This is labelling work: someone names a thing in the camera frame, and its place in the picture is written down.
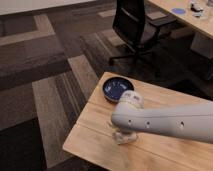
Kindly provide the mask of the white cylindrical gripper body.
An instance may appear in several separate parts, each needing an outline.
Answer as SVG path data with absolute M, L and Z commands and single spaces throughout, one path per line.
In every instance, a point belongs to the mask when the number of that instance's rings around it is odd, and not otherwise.
M 142 109 L 143 108 L 143 97 L 140 93 L 133 91 L 133 90 L 127 90 L 125 91 L 120 99 L 120 102 L 126 102 L 130 103 L 131 105 L 135 106 L 136 108 Z

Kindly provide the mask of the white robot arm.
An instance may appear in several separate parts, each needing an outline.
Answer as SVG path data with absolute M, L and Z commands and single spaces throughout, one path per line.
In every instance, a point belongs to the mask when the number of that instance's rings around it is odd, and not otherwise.
M 146 132 L 213 143 L 213 102 L 144 108 L 143 97 L 125 91 L 111 115 L 111 122 L 126 132 Z

